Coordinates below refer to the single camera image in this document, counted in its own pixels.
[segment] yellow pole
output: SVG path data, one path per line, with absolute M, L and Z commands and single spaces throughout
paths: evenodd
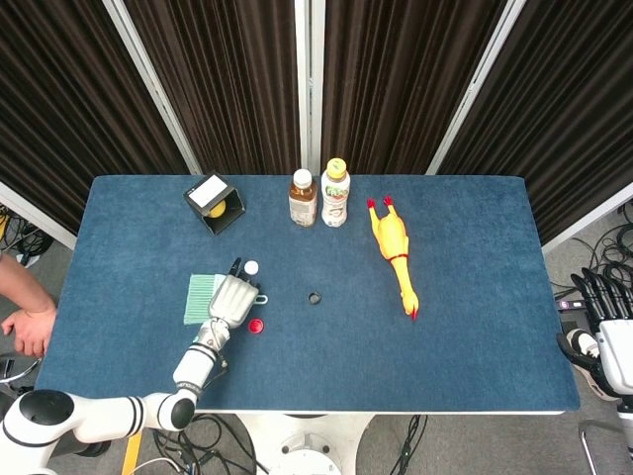
M 121 475 L 130 475 L 136 468 L 138 460 L 138 451 L 140 450 L 140 439 L 142 438 L 142 430 L 128 438 L 128 448 L 126 449 L 126 458 L 123 461 L 123 470 Z

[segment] green brush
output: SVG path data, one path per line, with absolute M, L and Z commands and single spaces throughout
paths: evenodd
M 191 274 L 185 307 L 185 325 L 202 324 L 209 319 L 209 304 L 224 280 L 225 276 L 222 274 Z

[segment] human hand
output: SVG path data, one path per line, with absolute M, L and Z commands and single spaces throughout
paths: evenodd
M 50 333 L 52 332 L 56 315 L 57 310 L 55 307 L 44 312 L 18 310 L 2 322 L 2 331 L 4 335 L 15 331 L 16 351 L 22 352 L 27 356 L 41 358 L 48 349 Z

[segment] black box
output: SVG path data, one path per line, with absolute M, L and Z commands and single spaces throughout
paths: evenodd
M 214 235 L 221 233 L 246 211 L 235 187 L 215 171 L 188 189 L 184 196 L 191 209 Z M 209 213 L 222 201 L 226 202 L 225 211 L 221 216 L 211 218 Z

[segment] white pole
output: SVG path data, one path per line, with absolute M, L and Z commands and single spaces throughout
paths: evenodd
M 542 247 L 543 253 L 547 254 L 558 244 L 571 238 L 578 231 L 586 228 L 594 221 L 599 220 L 607 213 L 610 213 L 611 211 L 615 210 L 616 208 L 625 204 L 631 199 L 633 199 L 633 183 L 629 183 L 622 190 L 618 191 L 615 195 L 613 195 L 611 198 L 606 200 L 600 206 L 596 207 L 595 209 L 593 209 L 592 211 L 584 215 L 582 218 L 577 220 L 575 223 L 569 226 L 562 233 L 554 237 L 552 240 L 547 241 L 545 245 Z
M 486 46 L 486 50 L 484 51 L 482 59 L 479 61 L 479 65 L 473 74 L 473 78 L 466 89 L 462 102 L 457 108 L 457 111 L 446 130 L 446 134 L 444 134 L 444 138 L 442 139 L 442 142 L 437 148 L 437 151 L 426 170 L 427 175 L 434 175 L 439 170 L 442 161 L 444 161 L 448 150 L 457 137 L 457 133 L 461 129 L 462 124 L 464 124 L 464 120 L 466 119 L 466 116 L 468 116 L 475 99 L 477 99 L 479 91 L 482 89 L 482 84 L 484 84 L 484 81 L 486 81 L 486 78 L 488 77 L 488 73 L 493 68 L 493 64 L 495 64 L 495 61 L 497 60 L 498 52 L 503 47 L 505 40 L 514 26 L 514 22 L 521 13 L 523 5 L 525 5 L 525 1 L 526 0 L 507 0 L 505 8 L 501 13 L 501 17 L 498 20 L 497 27 L 493 32 L 491 40 Z
M 310 161 L 310 0 L 295 0 L 301 167 Z
M 103 0 L 103 4 L 106 7 L 106 10 L 108 10 L 110 18 L 115 24 L 123 43 L 126 45 L 128 53 L 132 57 L 132 61 L 134 62 L 145 87 L 153 99 L 156 109 L 158 109 L 158 112 L 160 113 L 160 117 L 164 121 L 165 126 L 167 126 L 167 130 L 171 134 L 171 137 L 176 142 L 176 146 L 180 150 L 189 172 L 194 175 L 202 174 L 202 168 L 200 167 L 194 151 L 189 144 L 189 140 L 180 125 L 180 121 L 178 121 L 178 117 L 176 116 L 173 107 L 171 107 L 169 98 L 160 83 L 160 79 L 158 79 L 158 75 L 156 74 L 156 70 L 154 69 L 151 59 L 149 59 L 145 46 L 140 40 L 140 36 L 138 35 L 138 31 L 132 21 L 130 12 L 126 8 L 124 0 Z
M 320 172 L 320 142 L 323 118 L 323 60 L 325 56 L 325 0 L 312 0 L 311 15 L 311 148 L 308 170 L 313 175 Z
M 73 233 L 1 181 L 0 203 L 33 223 L 51 238 L 58 240 L 70 249 L 75 248 L 77 237 Z

